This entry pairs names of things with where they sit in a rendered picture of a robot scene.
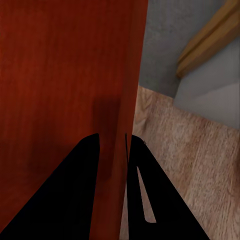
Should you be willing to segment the storage box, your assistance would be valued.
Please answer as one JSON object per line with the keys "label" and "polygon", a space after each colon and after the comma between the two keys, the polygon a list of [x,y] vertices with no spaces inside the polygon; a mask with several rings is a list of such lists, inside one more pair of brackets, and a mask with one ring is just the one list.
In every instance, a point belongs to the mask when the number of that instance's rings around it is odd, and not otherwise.
{"label": "storage box", "polygon": [[0,0],[0,233],[99,134],[89,240],[119,240],[148,0]]}

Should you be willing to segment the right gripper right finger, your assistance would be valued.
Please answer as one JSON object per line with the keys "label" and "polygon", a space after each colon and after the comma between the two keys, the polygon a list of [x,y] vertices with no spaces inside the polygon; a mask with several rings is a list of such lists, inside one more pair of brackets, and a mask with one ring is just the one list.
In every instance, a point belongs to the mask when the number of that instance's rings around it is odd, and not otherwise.
{"label": "right gripper right finger", "polygon": [[[127,165],[129,240],[210,240],[145,142],[132,135]],[[156,219],[145,220],[139,171]]]}

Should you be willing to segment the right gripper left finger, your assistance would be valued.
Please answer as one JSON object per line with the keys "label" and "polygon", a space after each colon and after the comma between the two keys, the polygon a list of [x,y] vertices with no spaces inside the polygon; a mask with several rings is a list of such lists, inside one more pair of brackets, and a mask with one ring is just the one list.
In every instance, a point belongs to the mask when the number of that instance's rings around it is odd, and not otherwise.
{"label": "right gripper left finger", "polygon": [[99,155],[98,133],[81,139],[0,240],[89,240]]}

